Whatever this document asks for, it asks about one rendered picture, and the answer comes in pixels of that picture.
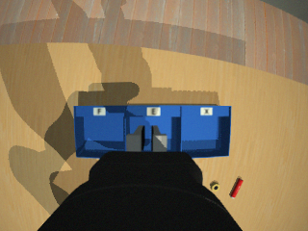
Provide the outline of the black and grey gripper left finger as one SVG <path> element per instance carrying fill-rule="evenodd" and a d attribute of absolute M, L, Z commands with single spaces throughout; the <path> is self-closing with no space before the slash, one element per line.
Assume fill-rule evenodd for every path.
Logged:
<path fill-rule="evenodd" d="M 139 151 L 144 149 L 144 125 L 139 125 L 134 134 L 126 136 L 126 151 Z"/>

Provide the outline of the yellow hex nut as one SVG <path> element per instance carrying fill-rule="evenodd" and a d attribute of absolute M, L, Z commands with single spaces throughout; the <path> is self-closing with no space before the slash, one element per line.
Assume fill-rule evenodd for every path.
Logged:
<path fill-rule="evenodd" d="M 217 192 L 219 190 L 219 183 L 214 182 L 211 184 L 211 190 Z"/>

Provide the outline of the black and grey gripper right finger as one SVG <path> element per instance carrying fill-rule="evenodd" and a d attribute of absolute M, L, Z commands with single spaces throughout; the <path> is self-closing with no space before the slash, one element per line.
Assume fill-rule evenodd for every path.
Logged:
<path fill-rule="evenodd" d="M 167 152 L 167 134 L 161 134 L 157 125 L 151 125 L 151 150 Z"/>

